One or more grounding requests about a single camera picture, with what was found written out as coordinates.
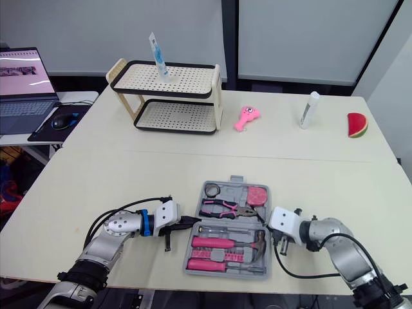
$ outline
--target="blue ring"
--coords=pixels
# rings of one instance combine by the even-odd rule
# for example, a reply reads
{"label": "blue ring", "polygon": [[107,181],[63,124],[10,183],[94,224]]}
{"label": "blue ring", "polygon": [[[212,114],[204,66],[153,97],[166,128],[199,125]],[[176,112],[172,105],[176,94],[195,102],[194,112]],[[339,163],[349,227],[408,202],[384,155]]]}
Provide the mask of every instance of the blue ring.
{"label": "blue ring", "polygon": [[142,209],[140,212],[143,216],[143,236],[150,236],[149,217],[147,216],[147,209]]}

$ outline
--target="desk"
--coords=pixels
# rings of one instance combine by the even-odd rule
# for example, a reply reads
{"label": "desk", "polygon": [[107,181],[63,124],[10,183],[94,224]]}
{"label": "desk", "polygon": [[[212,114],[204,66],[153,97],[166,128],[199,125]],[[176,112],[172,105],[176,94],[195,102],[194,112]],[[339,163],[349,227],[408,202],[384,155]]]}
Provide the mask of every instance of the desk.
{"label": "desk", "polygon": [[[58,92],[60,102],[70,103],[70,102],[80,102],[83,100],[89,100],[94,102],[98,97],[96,91],[71,91],[71,92]],[[49,115],[44,119],[46,121],[57,108],[53,108]],[[40,163],[46,165],[48,162],[48,157],[42,152],[38,151],[36,148],[31,147],[34,145],[55,145],[62,144],[62,142],[29,142],[27,139],[30,137],[31,133],[28,134],[11,134],[2,135],[0,137],[0,147],[4,146],[20,146],[28,154],[36,158]]]}
{"label": "desk", "polygon": [[[205,180],[244,175],[270,188],[272,207],[339,218],[396,284],[412,278],[412,186],[393,162],[333,162],[198,154],[83,150],[64,147],[50,160],[0,233],[0,273],[56,282],[82,250],[91,222],[102,212],[141,198],[172,194],[194,216]],[[156,202],[141,205],[152,213]],[[272,259],[265,281],[183,273],[189,230],[163,238],[130,239],[109,275],[109,286],[261,293],[350,294],[340,278],[314,281],[286,275]],[[333,271],[325,250],[289,246],[287,267],[299,274]]]}
{"label": "desk", "polygon": [[[308,95],[222,91],[222,97],[220,131],[213,135],[170,134],[136,129],[126,109],[107,87],[63,147],[99,150],[109,144],[117,151],[396,162],[363,98],[323,96],[312,125],[302,130],[298,122]],[[258,108],[262,117],[248,123],[247,131],[238,133],[233,125],[244,105]],[[348,138],[347,114],[354,111],[369,120],[368,131],[358,139]]]}

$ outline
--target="pink pliers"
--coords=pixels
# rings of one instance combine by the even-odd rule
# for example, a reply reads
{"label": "pink pliers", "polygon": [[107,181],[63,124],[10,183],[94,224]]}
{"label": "pink pliers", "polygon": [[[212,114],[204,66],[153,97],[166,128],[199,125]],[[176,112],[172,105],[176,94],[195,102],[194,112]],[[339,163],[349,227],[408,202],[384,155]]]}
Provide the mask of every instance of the pink pliers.
{"label": "pink pliers", "polygon": [[201,203],[222,205],[230,209],[230,211],[227,211],[227,212],[209,212],[209,211],[200,210],[199,215],[208,217],[208,218],[234,219],[238,216],[253,217],[257,215],[257,212],[254,211],[253,209],[250,209],[248,207],[239,207],[239,205],[235,203],[234,201],[225,201],[225,200],[217,200],[217,199],[208,200],[204,198],[202,199]]}

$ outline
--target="gray toolbox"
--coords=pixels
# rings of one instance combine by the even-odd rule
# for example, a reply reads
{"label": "gray toolbox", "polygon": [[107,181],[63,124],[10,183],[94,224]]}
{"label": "gray toolbox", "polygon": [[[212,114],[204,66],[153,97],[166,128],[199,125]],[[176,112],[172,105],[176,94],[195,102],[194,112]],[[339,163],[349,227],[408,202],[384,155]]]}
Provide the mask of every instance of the gray toolbox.
{"label": "gray toolbox", "polygon": [[203,184],[183,270],[187,274],[266,279],[270,274],[270,193],[266,185],[243,182]]}

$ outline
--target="red object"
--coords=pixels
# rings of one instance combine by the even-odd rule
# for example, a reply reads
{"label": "red object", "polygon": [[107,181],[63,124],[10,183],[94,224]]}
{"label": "red object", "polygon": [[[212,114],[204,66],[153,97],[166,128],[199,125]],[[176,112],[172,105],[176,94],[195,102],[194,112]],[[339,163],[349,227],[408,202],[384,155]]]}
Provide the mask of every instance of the red object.
{"label": "red object", "polygon": [[226,263],[204,261],[201,259],[190,259],[187,263],[187,269],[206,270],[208,272],[225,272]]}
{"label": "red object", "polygon": [[360,113],[348,114],[348,136],[357,138],[365,134],[368,128],[368,119]]}
{"label": "red object", "polygon": [[206,248],[223,248],[229,249],[235,247],[234,240],[223,238],[204,238],[193,237],[192,247],[206,247]]}
{"label": "red object", "polygon": [[23,199],[17,193],[17,185],[14,180],[7,180],[1,184],[0,216],[11,214]]}

